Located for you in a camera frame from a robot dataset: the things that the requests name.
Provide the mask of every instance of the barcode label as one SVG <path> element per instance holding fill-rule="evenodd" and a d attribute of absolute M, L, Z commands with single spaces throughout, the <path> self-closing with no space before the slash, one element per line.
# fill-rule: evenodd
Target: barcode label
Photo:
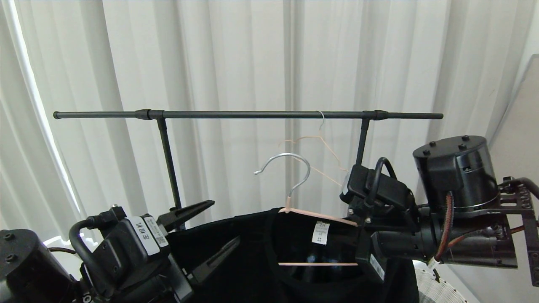
<path fill-rule="evenodd" d="M 131 225 L 139 237 L 142 246 L 144 246 L 146 253 L 149 256 L 159 253 L 159 247 L 157 247 L 157 244 L 151 236 L 148 226 L 144 223 L 144 220 L 141 217 L 127 217 L 126 219 L 131 222 Z"/>
<path fill-rule="evenodd" d="M 155 241 L 160 247 L 168 246 L 168 241 L 161 232 L 161 229 L 159 229 L 159 226 L 155 222 L 155 219 L 153 217 L 145 217 L 144 221 L 146 221 L 146 224 L 150 228 L 151 234 L 154 235 Z"/>
<path fill-rule="evenodd" d="M 325 245 L 328 241 L 329 223 L 316 222 L 313 231 L 313 243 Z"/>
<path fill-rule="evenodd" d="M 370 264 L 374 267 L 376 273 L 378 273 L 378 276 L 380 276 L 380 279 L 382 279 L 383 281 L 385 277 L 385 272 L 383 268 L 380 266 L 380 263 L 378 263 L 378 260 L 376 260 L 375 256 L 371 254 L 369 261 L 370 261 Z"/>

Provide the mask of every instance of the neckline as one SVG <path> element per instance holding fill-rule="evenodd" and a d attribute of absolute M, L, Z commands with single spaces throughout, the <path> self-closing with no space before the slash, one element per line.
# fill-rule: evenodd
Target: neckline
<path fill-rule="evenodd" d="M 264 227 L 264 251 L 266 253 L 270 270 L 280 281 L 292 288 L 301 289 L 302 291 L 309 290 L 310 292 L 328 292 L 339 291 L 341 289 L 343 289 L 343 291 L 353 290 L 354 286 L 357 286 L 359 283 L 367 280 L 365 275 L 361 275 L 355 279 L 325 283 L 309 283 L 292 278 L 288 273 L 281 269 L 281 266 L 279 266 L 277 255 L 275 254 L 273 248 L 273 223 L 275 221 L 275 217 L 278 215 L 279 210 L 280 208 L 270 210 L 266 218 L 266 224 Z"/>

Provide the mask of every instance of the vertical support pole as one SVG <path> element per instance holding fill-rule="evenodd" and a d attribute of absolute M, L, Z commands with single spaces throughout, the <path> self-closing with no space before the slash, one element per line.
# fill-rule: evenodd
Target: vertical support pole
<path fill-rule="evenodd" d="M 363 161 L 363 152 L 365 151 L 365 143 L 367 141 L 367 131 L 369 130 L 370 119 L 361 120 L 361 133 L 360 133 L 360 143 L 357 146 L 357 158 L 356 164 L 361 165 Z"/>
<path fill-rule="evenodd" d="M 174 198 L 174 205 L 176 209 L 182 208 L 182 203 L 179 200 L 178 182 L 176 181 L 176 173 L 174 172 L 174 162 L 172 161 L 172 152 L 170 151 L 170 142 L 168 140 L 167 123 L 164 118 L 157 118 L 157 125 L 159 126 L 159 134 L 161 135 L 161 144 L 163 144 L 163 151 L 165 152 L 165 162 L 167 163 L 167 170 L 169 173 L 170 186 L 172 187 L 172 196 Z"/>

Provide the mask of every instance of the horizontal rod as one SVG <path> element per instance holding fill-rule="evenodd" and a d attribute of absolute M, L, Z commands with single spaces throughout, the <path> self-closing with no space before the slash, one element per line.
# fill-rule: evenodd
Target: horizontal rod
<path fill-rule="evenodd" d="M 440 113 L 388 113 L 385 111 L 323 112 L 326 119 L 442 119 Z M 54 112 L 55 119 L 138 118 L 153 119 L 320 119 L 320 112 L 202 112 L 141 109 L 134 112 Z"/>

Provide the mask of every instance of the empty clothes hanger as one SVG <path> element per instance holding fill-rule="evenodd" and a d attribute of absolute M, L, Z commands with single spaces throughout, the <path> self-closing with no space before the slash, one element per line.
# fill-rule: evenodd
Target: empty clothes hanger
<path fill-rule="evenodd" d="M 317 212 L 301 210 L 301 209 L 291 208 L 290 207 L 290 202 L 291 202 L 291 199 L 292 199 L 292 193 L 294 192 L 294 189 L 296 189 L 298 186 L 302 185 L 310 175 L 310 164 L 309 164 L 309 161 L 307 161 L 307 159 L 305 159 L 304 157 L 302 157 L 302 156 L 300 156 L 298 154 L 293 154 L 293 153 L 281 153 L 281 154 L 275 155 L 275 156 L 269 158 L 266 161 L 266 163 L 262 166 L 262 168 L 260 170 L 255 171 L 254 174 L 258 175 L 259 173 L 262 173 L 264 171 L 264 169 L 266 168 L 266 166 L 271 161 L 273 161 L 274 159 L 277 159 L 279 157 L 285 157 L 285 156 L 294 157 L 294 158 L 302 161 L 303 163 L 305 163 L 305 165 L 307 166 L 307 173 L 305 174 L 305 177 L 303 178 L 303 180 L 301 180 L 298 184 L 294 185 L 294 187 L 292 187 L 292 189 L 288 192 L 288 197 L 286 197 L 285 207 L 283 209 L 279 210 L 279 212 L 288 213 L 288 212 L 291 211 L 291 212 L 295 212 L 297 214 L 302 214 L 302 215 L 306 215 L 306 216 L 311 216 L 311 217 L 316 217 L 316 218 L 321 218 L 321 219 L 341 222 L 341 223 L 352 225 L 352 226 L 357 226 L 357 223 L 352 222 L 350 220 L 341 219 L 341 218 L 337 218 L 337 217 L 333 217 L 333 216 L 319 214 Z"/>

